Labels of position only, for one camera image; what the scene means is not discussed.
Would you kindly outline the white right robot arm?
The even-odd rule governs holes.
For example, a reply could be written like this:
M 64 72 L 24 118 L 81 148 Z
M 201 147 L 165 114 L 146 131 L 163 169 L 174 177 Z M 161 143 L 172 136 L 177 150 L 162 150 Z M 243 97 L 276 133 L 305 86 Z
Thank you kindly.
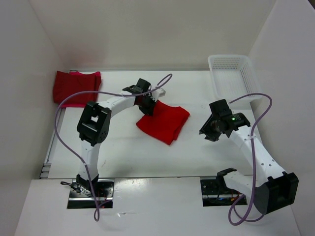
M 209 106 L 211 115 L 199 133 L 212 142 L 218 141 L 220 135 L 226 135 L 253 168 L 252 177 L 234 168 L 219 171 L 216 176 L 217 190 L 221 193 L 237 190 L 253 199 L 253 205 L 263 215 L 293 204 L 299 183 L 296 174 L 287 173 L 274 160 L 243 113 L 233 113 L 225 99 Z

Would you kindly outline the bright red t shirt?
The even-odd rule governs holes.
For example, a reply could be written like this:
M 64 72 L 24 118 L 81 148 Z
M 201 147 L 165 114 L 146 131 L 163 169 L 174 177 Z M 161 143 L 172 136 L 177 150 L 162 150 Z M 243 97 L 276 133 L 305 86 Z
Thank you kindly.
M 144 115 L 136 126 L 147 135 L 171 145 L 190 117 L 190 113 L 182 107 L 171 107 L 158 101 L 153 115 Z

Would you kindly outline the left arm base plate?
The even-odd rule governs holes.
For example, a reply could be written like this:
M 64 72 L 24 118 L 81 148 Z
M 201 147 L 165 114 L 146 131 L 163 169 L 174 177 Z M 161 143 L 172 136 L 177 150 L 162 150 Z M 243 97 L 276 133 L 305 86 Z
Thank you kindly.
M 70 186 L 67 209 L 96 209 L 94 198 L 84 188 L 79 188 L 76 180 L 67 183 Z M 113 208 L 114 181 L 112 179 L 100 179 L 95 191 L 97 203 L 100 208 Z

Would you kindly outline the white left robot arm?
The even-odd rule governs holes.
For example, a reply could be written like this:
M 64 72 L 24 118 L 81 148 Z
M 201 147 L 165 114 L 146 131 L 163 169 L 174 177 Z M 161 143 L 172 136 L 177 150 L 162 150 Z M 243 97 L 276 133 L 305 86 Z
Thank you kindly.
M 153 92 L 151 84 L 139 79 L 137 84 L 124 88 L 119 96 L 114 96 L 100 103 L 88 102 L 81 114 L 77 131 L 81 140 L 81 157 L 76 183 L 86 196 L 93 196 L 98 191 L 98 157 L 101 143 L 109 133 L 110 120 L 127 108 L 138 106 L 145 115 L 153 115 L 158 99 L 165 96 L 165 90 L 158 88 Z

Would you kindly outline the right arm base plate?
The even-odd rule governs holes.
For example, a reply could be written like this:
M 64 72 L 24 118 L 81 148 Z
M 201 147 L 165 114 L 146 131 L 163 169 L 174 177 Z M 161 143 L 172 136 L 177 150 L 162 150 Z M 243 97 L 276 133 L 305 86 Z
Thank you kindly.
M 241 197 L 234 189 L 221 189 L 215 177 L 201 178 L 200 186 L 204 207 L 231 206 Z

